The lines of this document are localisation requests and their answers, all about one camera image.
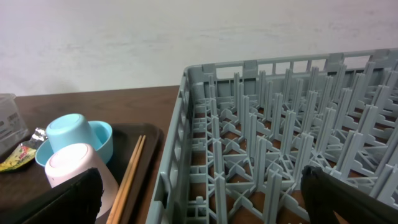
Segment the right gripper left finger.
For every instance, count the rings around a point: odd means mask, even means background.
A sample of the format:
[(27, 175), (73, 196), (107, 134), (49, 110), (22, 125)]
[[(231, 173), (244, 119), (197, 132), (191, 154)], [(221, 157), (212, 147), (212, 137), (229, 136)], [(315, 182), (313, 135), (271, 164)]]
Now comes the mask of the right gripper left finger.
[(1, 214), (1, 223), (94, 223), (102, 206), (97, 168), (78, 174), (22, 206)]

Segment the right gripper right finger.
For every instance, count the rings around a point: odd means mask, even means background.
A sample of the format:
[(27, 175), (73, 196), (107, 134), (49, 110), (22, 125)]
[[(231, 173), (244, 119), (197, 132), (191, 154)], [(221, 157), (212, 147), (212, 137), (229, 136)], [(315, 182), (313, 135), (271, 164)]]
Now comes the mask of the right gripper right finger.
[(322, 171), (305, 166), (300, 187), (311, 223), (397, 224), (397, 210)]

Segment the white pink cup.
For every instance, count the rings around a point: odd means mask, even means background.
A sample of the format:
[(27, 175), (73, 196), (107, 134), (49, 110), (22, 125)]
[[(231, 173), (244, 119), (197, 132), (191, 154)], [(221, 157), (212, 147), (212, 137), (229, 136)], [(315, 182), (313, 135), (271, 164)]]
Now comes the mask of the white pink cup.
[(97, 219), (109, 214), (119, 185), (95, 149), (85, 143), (66, 146), (55, 152), (45, 165), (45, 174), (51, 187), (56, 187), (89, 168), (97, 168), (103, 184), (101, 207)]

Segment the green foil snack wrapper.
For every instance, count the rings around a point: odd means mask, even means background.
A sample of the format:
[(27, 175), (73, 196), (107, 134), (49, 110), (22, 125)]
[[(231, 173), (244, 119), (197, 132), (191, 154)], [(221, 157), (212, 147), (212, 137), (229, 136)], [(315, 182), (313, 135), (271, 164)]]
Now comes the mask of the green foil snack wrapper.
[(1, 172), (11, 172), (22, 168), (35, 158), (38, 148), (47, 140), (44, 128), (36, 128), (28, 141), (20, 143), (9, 157), (1, 163)]

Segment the grey dishwasher rack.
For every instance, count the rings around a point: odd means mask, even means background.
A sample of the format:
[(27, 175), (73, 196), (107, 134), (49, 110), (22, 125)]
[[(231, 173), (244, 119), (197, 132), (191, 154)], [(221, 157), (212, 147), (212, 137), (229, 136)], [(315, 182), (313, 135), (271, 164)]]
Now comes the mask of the grey dishwasher rack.
[(397, 207), (397, 50), (187, 67), (147, 223), (307, 220), (302, 171)]

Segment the light blue bowl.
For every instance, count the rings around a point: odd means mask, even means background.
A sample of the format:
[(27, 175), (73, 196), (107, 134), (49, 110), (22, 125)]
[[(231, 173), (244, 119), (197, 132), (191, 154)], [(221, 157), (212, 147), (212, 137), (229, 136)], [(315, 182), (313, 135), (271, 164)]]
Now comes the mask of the light blue bowl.
[[(107, 164), (113, 156), (113, 129), (110, 124), (104, 121), (89, 121), (88, 123), (101, 142), (101, 147), (96, 152)], [(53, 154), (50, 141), (46, 140), (36, 151), (35, 161), (38, 165), (44, 167)]]

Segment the light blue cup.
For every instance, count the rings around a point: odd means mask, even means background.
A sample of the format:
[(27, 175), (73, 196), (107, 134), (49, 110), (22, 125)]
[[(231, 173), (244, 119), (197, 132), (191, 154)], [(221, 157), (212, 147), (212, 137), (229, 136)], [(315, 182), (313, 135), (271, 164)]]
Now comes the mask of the light blue cup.
[(102, 143), (82, 114), (72, 113), (53, 120), (46, 128), (53, 152), (76, 143), (99, 148)]

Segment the clear plastic bin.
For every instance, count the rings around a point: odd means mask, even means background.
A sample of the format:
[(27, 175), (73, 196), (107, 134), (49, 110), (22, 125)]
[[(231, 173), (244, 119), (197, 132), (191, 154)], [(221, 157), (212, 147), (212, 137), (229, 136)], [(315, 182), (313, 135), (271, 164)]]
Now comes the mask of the clear plastic bin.
[(1, 93), (1, 156), (29, 135), (15, 98), (15, 94)]

